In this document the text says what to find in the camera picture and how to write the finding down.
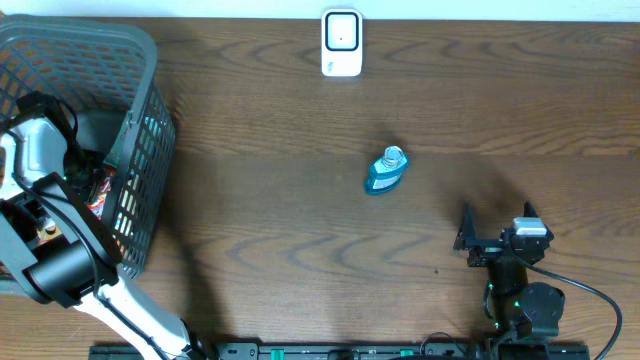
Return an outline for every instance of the white wall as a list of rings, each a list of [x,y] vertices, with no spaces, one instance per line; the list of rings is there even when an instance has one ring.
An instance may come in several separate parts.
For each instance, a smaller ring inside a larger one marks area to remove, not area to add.
[[[318,19],[354,7],[367,19],[640,21],[640,0],[0,0],[6,14]]]

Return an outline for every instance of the white device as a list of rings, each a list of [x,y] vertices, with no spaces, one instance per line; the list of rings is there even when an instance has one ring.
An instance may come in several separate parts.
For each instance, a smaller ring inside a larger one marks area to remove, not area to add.
[[[362,15],[330,9],[322,15],[322,73],[357,76],[362,70]]]
[[[0,199],[5,200],[22,193],[11,177],[13,172],[21,176],[28,185],[52,172],[64,176],[63,162],[67,152],[67,141],[46,117],[29,120],[12,131],[24,143],[22,152],[19,153],[18,144],[12,136],[0,135],[0,147],[4,155],[0,159],[4,170],[4,177],[0,177]]]

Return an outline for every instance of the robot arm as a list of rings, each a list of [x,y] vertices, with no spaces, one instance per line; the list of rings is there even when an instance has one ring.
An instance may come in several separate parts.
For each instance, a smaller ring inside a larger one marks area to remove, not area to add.
[[[84,154],[55,99],[30,94],[21,114],[0,124],[6,149],[0,186],[0,263],[5,290],[42,304],[88,313],[118,332],[145,359],[213,359],[215,353],[177,316],[156,305],[125,273],[113,234],[62,178],[83,171]],[[55,224],[61,236],[40,243]]]

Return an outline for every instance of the bottle label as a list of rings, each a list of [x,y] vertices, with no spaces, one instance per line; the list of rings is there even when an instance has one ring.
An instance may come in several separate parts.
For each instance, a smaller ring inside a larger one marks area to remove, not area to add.
[[[391,177],[391,178],[388,178],[388,179],[375,180],[373,182],[373,185],[371,186],[371,188],[373,190],[377,190],[377,189],[382,189],[382,188],[386,188],[388,186],[391,186],[398,180],[398,178],[400,178],[400,176],[401,175],[394,176],[394,177]]]

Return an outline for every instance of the wood grain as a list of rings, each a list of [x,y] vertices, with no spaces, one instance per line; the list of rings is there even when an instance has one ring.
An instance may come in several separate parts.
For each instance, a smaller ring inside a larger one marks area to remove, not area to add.
[[[320,73],[319,24],[110,19],[158,44],[180,124],[138,283],[212,340],[419,341],[490,331],[487,275],[451,250],[465,200],[496,235],[531,199],[556,234],[541,267],[620,304],[609,358],[640,356],[636,24],[365,23],[354,79]],[[403,184],[365,196],[398,144]],[[567,295],[561,340],[595,356],[613,311]],[[0,358],[85,358],[119,342],[73,310],[0,298]]]

